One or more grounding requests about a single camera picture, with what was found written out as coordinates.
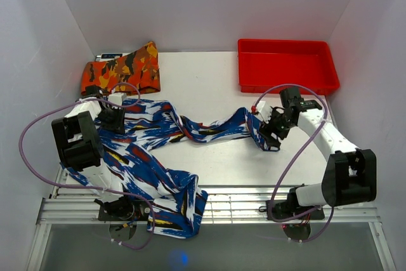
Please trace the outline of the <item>blue white red patterned trousers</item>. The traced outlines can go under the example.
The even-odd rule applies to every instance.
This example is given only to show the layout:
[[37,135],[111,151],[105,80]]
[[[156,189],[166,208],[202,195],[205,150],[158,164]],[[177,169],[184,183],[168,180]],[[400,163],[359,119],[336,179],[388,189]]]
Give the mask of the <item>blue white red patterned trousers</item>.
[[206,126],[180,115],[168,101],[153,100],[141,100],[126,110],[122,135],[95,124],[107,168],[126,192],[152,201],[155,214],[149,216],[147,229],[178,239],[199,233],[208,194],[198,186],[198,175],[164,167],[151,151],[184,140],[207,144],[240,138],[252,138],[261,150],[277,151],[260,135],[260,125],[244,107]]

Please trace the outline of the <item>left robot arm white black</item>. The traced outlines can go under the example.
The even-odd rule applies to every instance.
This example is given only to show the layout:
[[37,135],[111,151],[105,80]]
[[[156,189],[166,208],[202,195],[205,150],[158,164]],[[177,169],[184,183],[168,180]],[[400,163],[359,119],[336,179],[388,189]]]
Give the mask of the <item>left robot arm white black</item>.
[[100,198],[96,203],[110,216],[127,220],[134,214],[134,204],[126,195],[107,192],[112,189],[122,192],[122,178],[111,171],[103,160],[107,152],[102,145],[95,126],[101,120],[102,128],[115,135],[124,134],[124,114],[121,107],[113,107],[103,102],[89,101],[102,98],[103,91],[97,85],[85,88],[84,103],[76,105],[63,118],[51,123],[58,155],[66,168],[85,177],[85,185],[101,187]]

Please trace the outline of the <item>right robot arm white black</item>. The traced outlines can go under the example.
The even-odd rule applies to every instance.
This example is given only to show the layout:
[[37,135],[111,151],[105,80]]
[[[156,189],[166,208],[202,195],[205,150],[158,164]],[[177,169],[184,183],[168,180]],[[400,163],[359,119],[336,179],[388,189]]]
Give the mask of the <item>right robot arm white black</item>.
[[302,85],[282,84],[279,89],[281,107],[271,107],[258,98],[251,112],[260,116],[259,134],[265,143],[279,149],[292,128],[299,128],[309,139],[298,150],[278,179],[283,179],[309,144],[314,143],[326,160],[320,183],[300,185],[290,189],[286,200],[268,201],[267,217],[275,222],[306,218],[328,205],[331,208],[372,202],[377,196],[377,157],[371,149],[361,149],[351,143],[328,120],[324,100],[315,95],[312,100],[301,96]]

